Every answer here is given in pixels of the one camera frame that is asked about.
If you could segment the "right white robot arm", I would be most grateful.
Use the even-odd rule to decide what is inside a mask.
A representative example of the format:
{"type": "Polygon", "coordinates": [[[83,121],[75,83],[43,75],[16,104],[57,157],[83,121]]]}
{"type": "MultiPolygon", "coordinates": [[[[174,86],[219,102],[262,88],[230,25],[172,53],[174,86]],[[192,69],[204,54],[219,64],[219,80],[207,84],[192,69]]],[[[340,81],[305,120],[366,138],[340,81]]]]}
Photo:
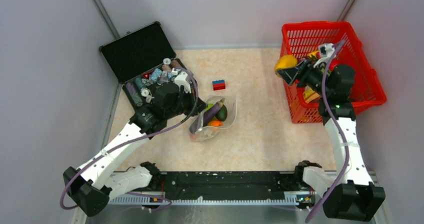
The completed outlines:
{"type": "Polygon", "coordinates": [[[275,74],[286,84],[309,87],[320,96],[318,113],[332,143],[335,178],[313,163],[300,166],[300,172],[293,176],[297,189],[311,187],[319,196],[306,223],[319,210],[330,219],[368,222],[386,198],[384,188],[375,185],[365,167],[357,138],[356,114],[350,99],[355,70],[346,64],[332,67],[342,45],[342,42],[321,44],[318,56],[302,59],[287,54],[274,67],[275,74]]]}

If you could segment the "purple toy eggplant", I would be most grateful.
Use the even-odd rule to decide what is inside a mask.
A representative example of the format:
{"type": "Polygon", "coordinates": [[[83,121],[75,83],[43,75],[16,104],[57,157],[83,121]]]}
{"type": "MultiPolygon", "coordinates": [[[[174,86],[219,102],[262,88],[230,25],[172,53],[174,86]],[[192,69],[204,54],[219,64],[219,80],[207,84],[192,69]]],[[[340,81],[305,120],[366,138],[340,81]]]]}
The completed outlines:
{"type": "Polygon", "coordinates": [[[224,105],[225,98],[222,98],[216,104],[214,104],[210,109],[204,112],[195,119],[195,121],[191,124],[189,131],[191,134],[194,134],[198,129],[206,126],[209,121],[213,119],[213,117],[221,110],[224,105]]]}

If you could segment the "clear zip top bag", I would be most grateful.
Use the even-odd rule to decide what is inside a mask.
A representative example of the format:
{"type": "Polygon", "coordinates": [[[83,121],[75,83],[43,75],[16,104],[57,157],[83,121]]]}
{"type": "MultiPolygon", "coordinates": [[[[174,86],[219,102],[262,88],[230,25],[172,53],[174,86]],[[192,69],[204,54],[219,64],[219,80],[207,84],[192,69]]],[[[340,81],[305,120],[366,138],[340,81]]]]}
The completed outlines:
{"type": "Polygon", "coordinates": [[[188,130],[190,140],[193,142],[201,142],[208,139],[211,139],[215,137],[220,131],[227,129],[233,125],[233,123],[236,120],[237,116],[237,99],[234,96],[210,96],[206,100],[206,107],[208,103],[216,104],[218,101],[220,101],[222,98],[225,98],[224,105],[227,107],[228,117],[223,122],[223,126],[221,127],[211,127],[211,126],[204,126],[200,129],[198,129],[194,134],[191,134],[188,130]]]}

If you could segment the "green toy apple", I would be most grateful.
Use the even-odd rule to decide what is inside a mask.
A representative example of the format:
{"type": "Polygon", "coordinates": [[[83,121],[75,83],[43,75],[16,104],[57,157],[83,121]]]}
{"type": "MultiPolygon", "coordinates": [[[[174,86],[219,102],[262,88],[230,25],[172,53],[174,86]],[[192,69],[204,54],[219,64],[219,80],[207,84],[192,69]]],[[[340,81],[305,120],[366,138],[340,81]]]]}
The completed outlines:
{"type": "Polygon", "coordinates": [[[208,103],[206,109],[204,110],[205,112],[207,112],[209,109],[211,109],[214,106],[214,104],[212,103],[208,103]]]}

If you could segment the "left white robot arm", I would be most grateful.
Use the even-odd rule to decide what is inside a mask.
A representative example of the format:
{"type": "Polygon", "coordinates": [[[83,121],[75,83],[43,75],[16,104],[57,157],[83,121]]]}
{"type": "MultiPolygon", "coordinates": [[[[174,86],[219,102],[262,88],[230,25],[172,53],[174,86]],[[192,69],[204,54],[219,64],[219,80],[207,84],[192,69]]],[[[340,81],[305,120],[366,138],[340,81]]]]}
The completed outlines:
{"type": "Polygon", "coordinates": [[[161,172],[150,162],[115,174],[117,167],[154,136],[164,134],[199,113],[199,94],[193,74],[182,68],[172,82],[159,86],[149,103],[130,118],[119,134],[89,161],[63,173],[65,188],[59,205],[63,210],[79,208],[88,217],[99,214],[110,200],[146,188],[160,186],[161,172]]]}

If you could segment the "dark green toy vegetable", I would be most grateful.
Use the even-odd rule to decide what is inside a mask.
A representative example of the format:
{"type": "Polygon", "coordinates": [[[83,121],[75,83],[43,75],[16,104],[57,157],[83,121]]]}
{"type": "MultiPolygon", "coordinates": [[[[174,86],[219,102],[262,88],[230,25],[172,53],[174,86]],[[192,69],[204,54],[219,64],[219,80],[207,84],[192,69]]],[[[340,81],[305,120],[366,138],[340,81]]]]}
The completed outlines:
{"type": "Polygon", "coordinates": [[[215,114],[215,118],[221,122],[224,122],[228,118],[228,110],[225,105],[215,114]]]}

